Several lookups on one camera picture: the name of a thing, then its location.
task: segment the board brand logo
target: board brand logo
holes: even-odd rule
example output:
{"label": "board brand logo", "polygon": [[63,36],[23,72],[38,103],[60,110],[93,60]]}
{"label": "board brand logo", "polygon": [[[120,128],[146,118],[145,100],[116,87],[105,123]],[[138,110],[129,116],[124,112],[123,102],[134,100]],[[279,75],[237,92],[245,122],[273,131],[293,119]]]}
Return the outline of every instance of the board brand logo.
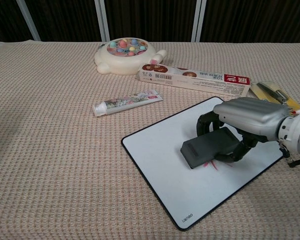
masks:
{"label": "board brand logo", "polygon": [[186,216],[186,218],[182,219],[182,222],[185,223],[187,220],[189,220],[191,217],[193,217],[193,214],[189,214],[188,216]]}

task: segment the dark curtain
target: dark curtain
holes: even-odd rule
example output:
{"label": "dark curtain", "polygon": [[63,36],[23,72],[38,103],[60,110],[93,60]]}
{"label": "dark curtain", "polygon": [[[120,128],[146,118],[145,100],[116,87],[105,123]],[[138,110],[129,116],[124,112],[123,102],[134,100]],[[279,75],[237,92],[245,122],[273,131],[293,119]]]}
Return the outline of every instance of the dark curtain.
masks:
{"label": "dark curtain", "polygon": [[101,41],[94,0],[25,2],[42,41]]}
{"label": "dark curtain", "polygon": [[15,0],[0,0],[0,42],[33,39]]}
{"label": "dark curtain", "polygon": [[191,41],[196,0],[105,0],[111,39]]}
{"label": "dark curtain", "polygon": [[200,41],[299,43],[300,0],[207,0]]}

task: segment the whiteboard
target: whiteboard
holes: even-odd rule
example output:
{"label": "whiteboard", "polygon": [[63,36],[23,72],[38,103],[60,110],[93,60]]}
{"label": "whiteboard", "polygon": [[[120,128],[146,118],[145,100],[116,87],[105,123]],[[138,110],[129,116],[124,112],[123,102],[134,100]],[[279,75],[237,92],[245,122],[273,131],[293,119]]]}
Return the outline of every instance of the whiteboard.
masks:
{"label": "whiteboard", "polygon": [[[185,231],[282,157],[277,142],[258,143],[245,157],[191,169],[180,152],[195,138],[200,115],[222,103],[210,98],[124,137],[122,145],[176,227]],[[227,126],[239,139],[235,128]]]}

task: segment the beige knit tablecloth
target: beige knit tablecloth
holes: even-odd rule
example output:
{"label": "beige knit tablecloth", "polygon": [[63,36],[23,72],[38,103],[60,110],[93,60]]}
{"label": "beige knit tablecloth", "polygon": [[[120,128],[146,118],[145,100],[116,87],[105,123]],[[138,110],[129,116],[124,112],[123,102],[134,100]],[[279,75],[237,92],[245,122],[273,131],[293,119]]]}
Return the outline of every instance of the beige knit tablecloth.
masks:
{"label": "beige knit tablecloth", "polygon": [[[0,239],[300,239],[300,166],[284,160],[179,231],[120,141],[214,94],[101,75],[100,44],[0,44]],[[300,103],[300,43],[153,46],[167,50],[163,64],[274,81]],[[164,100],[93,114],[149,89]]]}

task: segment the red and white box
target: red and white box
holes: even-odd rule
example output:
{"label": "red and white box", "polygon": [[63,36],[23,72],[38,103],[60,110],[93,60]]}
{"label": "red and white box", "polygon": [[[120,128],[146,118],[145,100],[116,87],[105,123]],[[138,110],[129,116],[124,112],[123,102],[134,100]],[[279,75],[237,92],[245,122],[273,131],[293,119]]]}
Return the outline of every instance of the red and white box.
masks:
{"label": "red and white box", "polygon": [[209,73],[192,69],[145,64],[138,74],[139,80],[179,88],[206,91],[235,97],[245,97],[250,78],[225,73]]}

